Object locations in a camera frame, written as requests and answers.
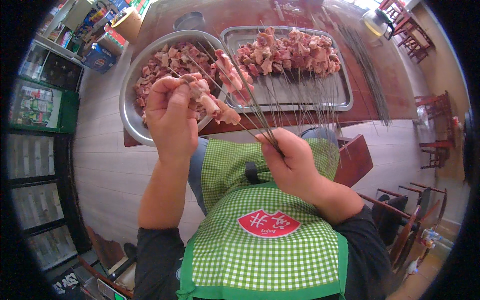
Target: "person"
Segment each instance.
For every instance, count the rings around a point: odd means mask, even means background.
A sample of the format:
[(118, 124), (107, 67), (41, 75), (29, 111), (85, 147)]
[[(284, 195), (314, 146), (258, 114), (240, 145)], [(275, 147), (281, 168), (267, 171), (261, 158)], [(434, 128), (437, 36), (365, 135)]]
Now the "person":
[[(208, 141), (189, 92), (165, 77), (147, 102), (158, 161), (138, 212), (134, 299), (384, 299), (391, 265), (371, 210), (330, 180), (336, 165), (330, 179), (316, 168), (314, 143), (334, 138), (274, 129), (282, 154), (263, 134)], [(187, 180), (206, 218), (185, 248)]]

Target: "rectangular metal tray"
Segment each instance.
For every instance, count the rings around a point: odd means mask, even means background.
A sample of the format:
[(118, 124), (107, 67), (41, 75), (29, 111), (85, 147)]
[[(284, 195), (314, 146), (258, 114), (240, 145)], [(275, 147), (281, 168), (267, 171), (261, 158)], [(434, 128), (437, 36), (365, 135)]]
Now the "rectangular metal tray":
[[(288, 37), (288, 33), (291, 31), (291, 27), (287, 26), (273, 26), (273, 28), (275, 28), (274, 34), (277, 39)], [(326, 32), (304, 28), (299, 28), (299, 30), (309, 35), (328, 36), (332, 39), (332, 47), (338, 49), (335, 40)], [(233, 55), (237, 54), (240, 45), (253, 43), (257, 39), (258, 31), (263, 32), (263, 26), (262, 28), (258, 26), (229, 27), (222, 31), (220, 38)], [(341, 62), (340, 71), (323, 79), (316, 78), (313, 72), (308, 71), (302, 73), (300, 80), (298, 71), (287, 71), (285, 74), (272, 73), (268, 76), (262, 74), (258, 77), (253, 76), (255, 98), (262, 107), (262, 111), (299, 110), (299, 105), (301, 105), (302, 110), (318, 110), (320, 106), (330, 106), (330, 109), (333, 107), (338, 111), (350, 110), (353, 106), (352, 89), (340, 50), (337, 54)], [(273, 100), (274, 97), (279, 103), (278, 106)], [(311, 101), (313, 98), (324, 100)], [(242, 111), (238, 104), (232, 103), (230, 97), (227, 97), (225, 101), (237, 111)]]

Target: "hand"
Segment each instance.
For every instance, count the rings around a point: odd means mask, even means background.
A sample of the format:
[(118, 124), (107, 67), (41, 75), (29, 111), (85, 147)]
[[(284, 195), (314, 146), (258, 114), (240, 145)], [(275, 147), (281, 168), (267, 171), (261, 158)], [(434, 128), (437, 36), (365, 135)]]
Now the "hand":
[(189, 101), (190, 88), (178, 78), (164, 77), (150, 89), (146, 122), (161, 163), (190, 162), (198, 146), (197, 120)]
[(307, 141), (288, 130), (277, 128), (272, 133), (285, 158), (270, 144), (266, 133), (255, 137), (262, 143), (262, 152), (275, 183), (283, 192), (311, 202), (324, 181), (315, 168), (312, 149)]

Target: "green checkered apron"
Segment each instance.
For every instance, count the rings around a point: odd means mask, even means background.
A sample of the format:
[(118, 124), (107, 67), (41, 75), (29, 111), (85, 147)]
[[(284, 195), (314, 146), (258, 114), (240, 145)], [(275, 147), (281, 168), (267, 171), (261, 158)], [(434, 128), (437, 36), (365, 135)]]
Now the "green checkered apron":
[[(325, 139), (307, 142), (319, 173), (332, 180), (336, 146)], [(262, 183), (249, 183), (245, 162), (255, 163)], [(208, 142), (202, 167), (208, 214), (185, 249), (180, 300), (343, 297), (347, 240), (313, 205), (283, 193), (272, 180), (259, 143)], [(290, 223), (298, 226), (283, 235), (282, 226)], [(262, 229), (268, 224), (272, 230)]]

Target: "apron logo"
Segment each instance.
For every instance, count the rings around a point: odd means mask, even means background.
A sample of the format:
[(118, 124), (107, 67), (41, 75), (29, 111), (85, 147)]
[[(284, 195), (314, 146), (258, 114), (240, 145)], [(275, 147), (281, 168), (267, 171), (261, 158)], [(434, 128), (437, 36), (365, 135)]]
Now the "apron logo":
[(271, 215), (260, 209), (239, 217), (237, 221), (246, 232), (267, 239), (289, 235), (301, 225), (299, 221), (279, 210)]

